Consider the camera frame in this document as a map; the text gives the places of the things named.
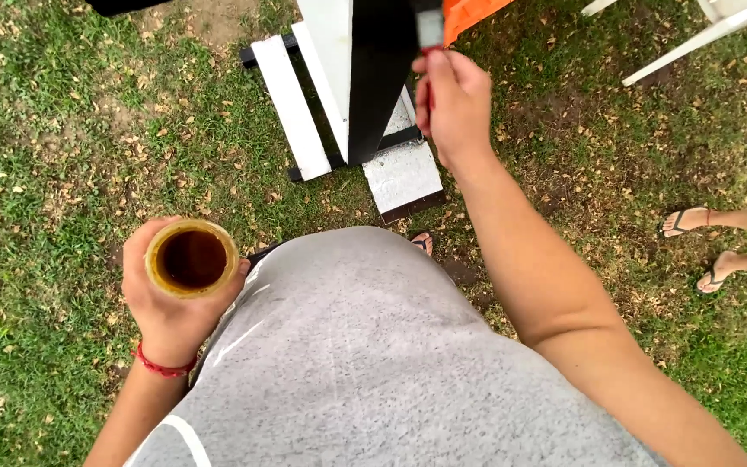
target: foot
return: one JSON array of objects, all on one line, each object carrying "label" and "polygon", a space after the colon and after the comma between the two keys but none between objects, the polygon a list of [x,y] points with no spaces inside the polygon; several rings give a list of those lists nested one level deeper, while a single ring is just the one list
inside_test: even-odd
[{"label": "foot", "polygon": [[414,237],[411,243],[417,245],[417,248],[428,253],[431,256],[431,249],[434,246],[434,239],[431,238],[428,232],[423,232],[420,235]]},{"label": "foot", "polygon": [[696,283],[696,290],[702,293],[713,293],[722,287],[722,281],[731,275],[734,268],[734,259],[736,259],[737,253],[732,251],[722,252],[719,258],[716,259],[714,265],[711,266],[711,271],[702,276],[701,279]]},{"label": "foot", "polygon": [[665,223],[661,226],[661,232],[665,237],[676,237],[693,228],[708,225],[708,215],[710,212],[711,210],[707,208],[690,208],[685,211],[676,211],[665,219]]}]

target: red string bracelet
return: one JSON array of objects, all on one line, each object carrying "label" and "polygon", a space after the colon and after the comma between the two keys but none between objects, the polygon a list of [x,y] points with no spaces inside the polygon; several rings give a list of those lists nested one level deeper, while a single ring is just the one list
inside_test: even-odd
[{"label": "red string bracelet", "polygon": [[131,355],[136,356],[140,359],[140,363],[143,364],[143,366],[146,368],[146,370],[149,370],[152,373],[159,373],[161,377],[164,378],[177,378],[177,377],[185,377],[189,374],[190,371],[192,371],[192,368],[195,367],[195,365],[198,363],[198,356],[195,355],[195,358],[192,358],[192,361],[187,366],[181,366],[180,368],[168,368],[166,366],[160,366],[157,363],[151,363],[149,359],[147,359],[143,355],[143,341],[140,341],[140,344],[137,344],[137,352],[131,351]]}]

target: green grass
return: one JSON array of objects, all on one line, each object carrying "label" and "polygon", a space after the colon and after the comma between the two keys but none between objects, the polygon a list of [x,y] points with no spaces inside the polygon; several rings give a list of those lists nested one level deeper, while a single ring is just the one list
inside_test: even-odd
[{"label": "green grass", "polygon": [[[168,9],[149,37],[149,13],[0,2],[0,465],[84,459],[136,337],[110,256],[146,218],[208,218],[245,253],[379,225],[359,169],[289,182],[261,73],[237,61],[251,38],[289,29],[291,6],[243,15],[250,33],[224,53],[186,34],[187,5],[202,3]],[[654,232],[674,208],[747,208],[747,29],[624,89],[706,26],[698,5],[622,0],[594,18],[582,6],[519,0],[455,47],[492,73],[493,144],[510,172],[596,269],[642,348],[747,450],[747,274],[715,297],[691,292],[716,254],[747,252],[747,233]],[[437,259],[479,272],[463,292],[511,336],[457,217],[462,198],[443,183],[449,205],[389,228],[433,229]]]}]

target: dark liquid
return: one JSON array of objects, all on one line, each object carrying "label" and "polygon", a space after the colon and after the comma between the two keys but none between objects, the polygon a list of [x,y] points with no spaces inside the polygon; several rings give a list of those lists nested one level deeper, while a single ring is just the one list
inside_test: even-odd
[{"label": "dark liquid", "polygon": [[213,234],[183,232],[163,246],[163,266],[181,287],[201,289],[221,277],[227,266],[227,250]]}]

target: gray t-shirt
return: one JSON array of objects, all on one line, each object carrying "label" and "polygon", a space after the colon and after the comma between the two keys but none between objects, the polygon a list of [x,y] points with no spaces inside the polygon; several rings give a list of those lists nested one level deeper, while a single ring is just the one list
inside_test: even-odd
[{"label": "gray t-shirt", "polygon": [[663,461],[540,355],[497,335],[422,250],[345,228],[262,260],[198,381],[127,465]]}]

